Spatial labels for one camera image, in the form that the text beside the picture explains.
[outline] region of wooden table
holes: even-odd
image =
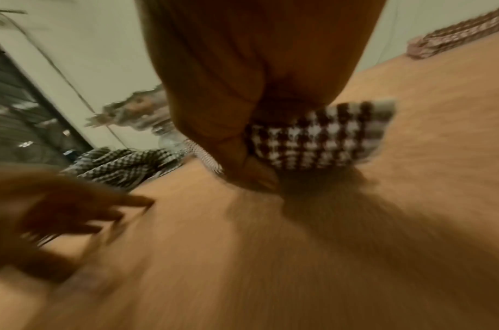
[[[269,195],[192,161],[139,188],[158,222],[136,328],[499,329],[499,33],[358,73],[337,101],[384,97],[399,114],[359,172]],[[36,310],[28,282],[0,285],[0,329]]]

